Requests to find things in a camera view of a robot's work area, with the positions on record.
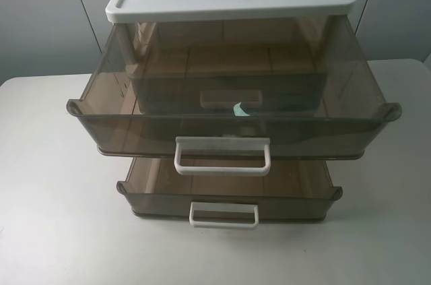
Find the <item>middle smoky transparent drawer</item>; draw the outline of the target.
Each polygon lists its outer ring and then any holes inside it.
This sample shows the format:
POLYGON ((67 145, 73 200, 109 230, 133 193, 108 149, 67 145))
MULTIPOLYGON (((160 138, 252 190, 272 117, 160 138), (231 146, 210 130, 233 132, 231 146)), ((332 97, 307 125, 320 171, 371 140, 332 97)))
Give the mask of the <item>middle smoky transparent drawer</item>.
POLYGON ((327 73, 300 43, 210 45, 153 49, 138 80, 145 114, 311 115, 327 73))

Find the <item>upper smoky transparent drawer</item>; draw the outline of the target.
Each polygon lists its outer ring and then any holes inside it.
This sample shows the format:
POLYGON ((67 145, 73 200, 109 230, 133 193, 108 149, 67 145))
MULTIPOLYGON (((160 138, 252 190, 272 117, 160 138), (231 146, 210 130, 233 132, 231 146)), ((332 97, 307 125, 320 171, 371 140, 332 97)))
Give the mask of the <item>upper smoky transparent drawer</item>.
POLYGON ((385 100, 348 19, 332 20, 314 59, 327 73, 319 107, 311 115, 145 114, 138 80, 103 52, 83 94, 67 102, 107 156, 174 158, 183 174, 212 159, 258 159, 264 174, 277 159, 356 159, 391 122, 401 105, 385 100))

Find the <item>white plastic drawer cabinet frame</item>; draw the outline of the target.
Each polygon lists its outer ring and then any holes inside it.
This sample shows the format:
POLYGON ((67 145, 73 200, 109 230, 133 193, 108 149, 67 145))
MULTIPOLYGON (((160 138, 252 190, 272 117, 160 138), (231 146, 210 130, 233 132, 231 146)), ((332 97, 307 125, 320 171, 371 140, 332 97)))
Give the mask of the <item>white plastic drawer cabinet frame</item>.
POLYGON ((104 49, 133 77, 313 73, 356 0, 110 0, 104 49))

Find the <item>pale green paper scrap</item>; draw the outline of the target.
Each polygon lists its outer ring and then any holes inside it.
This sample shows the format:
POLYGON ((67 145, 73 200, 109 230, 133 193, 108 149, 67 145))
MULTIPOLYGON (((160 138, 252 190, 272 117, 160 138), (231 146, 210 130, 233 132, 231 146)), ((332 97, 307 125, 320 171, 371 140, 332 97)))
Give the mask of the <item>pale green paper scrap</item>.
POLYGON ((233 113, 235 117, 249 117, 250 115, 242 108, 242 103, 236 103, 232 107, 233 113))

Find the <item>smoky transparent drawer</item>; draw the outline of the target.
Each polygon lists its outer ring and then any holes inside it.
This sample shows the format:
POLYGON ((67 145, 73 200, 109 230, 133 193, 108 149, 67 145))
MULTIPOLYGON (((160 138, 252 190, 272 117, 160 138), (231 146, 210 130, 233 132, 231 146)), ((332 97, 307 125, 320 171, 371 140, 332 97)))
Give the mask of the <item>smoky transparent drawer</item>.
POLYGON ((332 20, 314 59, 327 73, 319 107, 311 115, 145 114, 138 80, 103 52, 83 94, 67 102, 107 156, 174 158, 183 174, 212 159, 258 159, 264 174, 277 159, 356 159, 391 122, 401 105, 385 100, 348 19, 332 20))
POLYGON ((145 114, 311 115, 327 73, 300 43, 210 45, 153 49, 138 80, 145 114))
POLYGON ((170 158, 134 158, 117 191, 144 218, 191 224, 320 222, 343 195, 323 161, 275 160, 263 177, 180 175, 170 158))

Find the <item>lower smoky transparent drawer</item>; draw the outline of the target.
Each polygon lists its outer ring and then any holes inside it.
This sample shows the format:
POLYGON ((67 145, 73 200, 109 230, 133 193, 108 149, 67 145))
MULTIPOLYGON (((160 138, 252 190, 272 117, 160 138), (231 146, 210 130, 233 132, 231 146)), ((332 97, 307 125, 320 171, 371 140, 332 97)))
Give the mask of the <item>lower smoky transparent drawer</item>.
POLYGON ((263 177, 180 175, 170 158, 134 158, 117 191, 144 218, 191 224, 320 222, 343 195, 323 161, 275 160, 263 177))

